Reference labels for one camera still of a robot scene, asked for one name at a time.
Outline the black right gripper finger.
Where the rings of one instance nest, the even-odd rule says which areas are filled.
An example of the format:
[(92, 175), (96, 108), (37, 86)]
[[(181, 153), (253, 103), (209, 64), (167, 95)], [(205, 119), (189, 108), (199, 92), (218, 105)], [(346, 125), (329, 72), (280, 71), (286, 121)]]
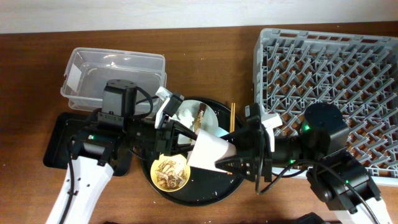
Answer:
[(231, 156), (217, 160), (215, 167), (232, 174), (248, 174), (247, 162), (247, 157)]
[(237, 130), (235, 132), (228, 133), (224, 136), (221, 136), (220, 138), (225, 141), (228, 141), (230, 143), (240, 143), (246, 139), (248, 132), (249, 131), (247, 131), (247, 130)]

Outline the white tissue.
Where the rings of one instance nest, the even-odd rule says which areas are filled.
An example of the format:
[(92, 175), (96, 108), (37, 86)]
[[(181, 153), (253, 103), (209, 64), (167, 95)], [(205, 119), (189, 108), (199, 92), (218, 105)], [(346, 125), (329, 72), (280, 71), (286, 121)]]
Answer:
[(196, 117), (189, 109), (178, 110), (173, 116), (172, 120), (178, 121), (183, 124), (188, 129), (194, 131), (194, 122), (196, 121)]

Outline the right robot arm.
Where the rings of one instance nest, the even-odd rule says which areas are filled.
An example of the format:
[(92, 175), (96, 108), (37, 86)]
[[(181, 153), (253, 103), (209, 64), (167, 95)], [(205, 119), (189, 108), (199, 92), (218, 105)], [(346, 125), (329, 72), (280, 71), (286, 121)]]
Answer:
[(222, 137), (236, 153), (218, 159), (216, 168), (254, 182), (262, 195), (300, 166), (312, 192), (340, 223), (391, 223), (375, 181), (347, 150), (349, 127), (335, 105), (310, 105), (298, 136), (288, 138), (274, 136), (282, 120), (258, 103), (245, 108), (245, 117), (245, 127)]

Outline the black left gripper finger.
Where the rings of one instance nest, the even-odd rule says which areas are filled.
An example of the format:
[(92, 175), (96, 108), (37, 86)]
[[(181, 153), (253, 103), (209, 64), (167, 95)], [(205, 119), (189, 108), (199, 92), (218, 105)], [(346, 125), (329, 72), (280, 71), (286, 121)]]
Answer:
[(194, 145), (191, 144), (177, 144), (172, 146), (171, 154), (182, 154), (193, 150)]
[(184, 126), (182, 123), (173, 120), (173, 128), (176, 134), (182, 134), (183, 136), (196, 140), (197, 134), (193, 132), (191, 129)]

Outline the food scraps peanuts and rice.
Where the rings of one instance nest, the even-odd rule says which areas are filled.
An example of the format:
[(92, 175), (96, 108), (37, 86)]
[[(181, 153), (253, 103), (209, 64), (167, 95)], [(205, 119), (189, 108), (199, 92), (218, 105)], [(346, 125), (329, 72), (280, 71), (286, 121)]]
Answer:
[(166, 159), (156, 168), (155, 176), (155, 183), (163, 190), (177, 190), (187, 181), (185, 165), (171, 159)]

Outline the yellow bowl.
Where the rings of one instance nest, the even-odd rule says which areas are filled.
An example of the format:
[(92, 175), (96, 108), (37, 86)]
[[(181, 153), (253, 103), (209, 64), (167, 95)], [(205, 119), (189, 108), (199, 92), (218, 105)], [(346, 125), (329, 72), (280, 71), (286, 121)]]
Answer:
[(188, 182), (191, 174), (187, 158), (181, 154), (165, 156), (160, 154), (150, 167), (152, 183), (165, 192), (175, 192), (182, 189)]

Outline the pink plastic cup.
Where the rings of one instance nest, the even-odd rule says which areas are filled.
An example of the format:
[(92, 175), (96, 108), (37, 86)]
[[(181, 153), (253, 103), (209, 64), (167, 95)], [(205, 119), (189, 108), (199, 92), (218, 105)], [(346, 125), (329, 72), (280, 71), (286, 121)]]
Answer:
[(187, 165), (199, 169), (226, 173), (218, 169), (215, 162), (236, 155), (236, 147), (224, 139), (203, 129), (197, 131), (197, 140), (188, 154)]

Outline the brown coffee sachet wrapper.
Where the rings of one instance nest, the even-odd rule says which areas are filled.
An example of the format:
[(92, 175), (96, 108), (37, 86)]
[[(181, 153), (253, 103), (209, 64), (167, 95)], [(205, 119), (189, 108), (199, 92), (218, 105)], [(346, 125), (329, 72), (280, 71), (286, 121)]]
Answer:
[(194, 132), (196, 132), (198, 129), (201, 128), (201, 124), (202, 124), (205, 112), (206, 112), (206, 104), (200, 103), (199, 109), (198, 109), (198, 114), (197, 114), (197, 119), (195, 120), (194, 125), (193, 125)]

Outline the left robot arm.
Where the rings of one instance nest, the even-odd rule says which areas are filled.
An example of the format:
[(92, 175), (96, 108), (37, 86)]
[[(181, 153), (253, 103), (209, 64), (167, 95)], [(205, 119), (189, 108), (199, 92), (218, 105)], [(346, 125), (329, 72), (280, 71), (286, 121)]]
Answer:
[(160, 87), (156, 95), (163, 105), (151, 118), (149, 112), (135, 113), (137, 93), (152, 101), (150, 94), (132, 81), (107, 81), (102, 106), (84, 120), (75, 134), (61, 138), (67, 171), (47, 223), (88, 223), (112, 176), (128, 172), (135, 149), (150, 150), (156, 156), (193, 149), (189, 144), (178, 144), (177, 139), (183, 135), (195, 140), (197, 134), (171, 119), (183, 96)]

